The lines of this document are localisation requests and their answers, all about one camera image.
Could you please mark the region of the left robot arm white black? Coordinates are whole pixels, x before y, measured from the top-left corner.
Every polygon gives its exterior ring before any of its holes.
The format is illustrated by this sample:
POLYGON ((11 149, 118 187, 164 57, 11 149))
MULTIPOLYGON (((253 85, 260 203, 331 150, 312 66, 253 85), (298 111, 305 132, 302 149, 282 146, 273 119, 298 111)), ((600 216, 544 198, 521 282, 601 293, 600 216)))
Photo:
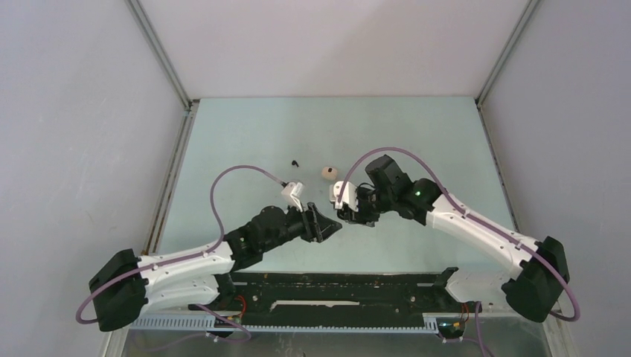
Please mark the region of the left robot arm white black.
POLYGON ((154 256, 119 251, 89 281, 95 322, 100 331, 111 332, 148 312, 194 304, 227 309, 235 300, 230 273, 259 263, 266 252, 296 238, 320 243, 341 229, 312 202, 304 211, 268 206, 227 233, 216 248, 203 245, 154 256))

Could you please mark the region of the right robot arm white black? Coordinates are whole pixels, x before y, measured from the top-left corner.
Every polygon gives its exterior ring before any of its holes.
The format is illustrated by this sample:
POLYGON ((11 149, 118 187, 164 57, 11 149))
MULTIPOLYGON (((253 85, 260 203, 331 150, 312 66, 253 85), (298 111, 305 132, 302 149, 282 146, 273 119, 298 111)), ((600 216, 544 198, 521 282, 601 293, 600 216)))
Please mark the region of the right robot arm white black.
POLYGON ((330 202, 343 221, 374 226, 384 213, 443 231, 477 248, 505 268, 508 280, 500 286, 508 306, 523 318, 542 323, 553 316, 554 305, 570 281, 563 244, 509 230, 470 210, 448 193, 436 177, 413 181, 389 155, 370 162, 365 173, 370 187, 337 181, 330 202))

